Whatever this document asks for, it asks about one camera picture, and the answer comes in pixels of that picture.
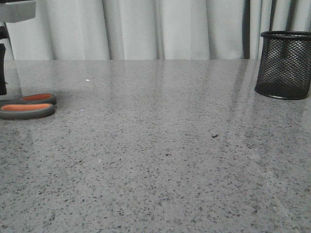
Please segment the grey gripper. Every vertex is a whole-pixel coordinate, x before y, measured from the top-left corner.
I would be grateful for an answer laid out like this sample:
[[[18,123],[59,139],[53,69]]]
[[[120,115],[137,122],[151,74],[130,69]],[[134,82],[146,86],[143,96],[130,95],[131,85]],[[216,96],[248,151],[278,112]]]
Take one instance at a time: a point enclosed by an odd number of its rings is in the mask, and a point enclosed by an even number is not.
[[[1,0],[0,21],[16,23],[35,18],[35,0]],[[0,44],[0,95],[6,95],[6,81],[4,77],[5,45]]]

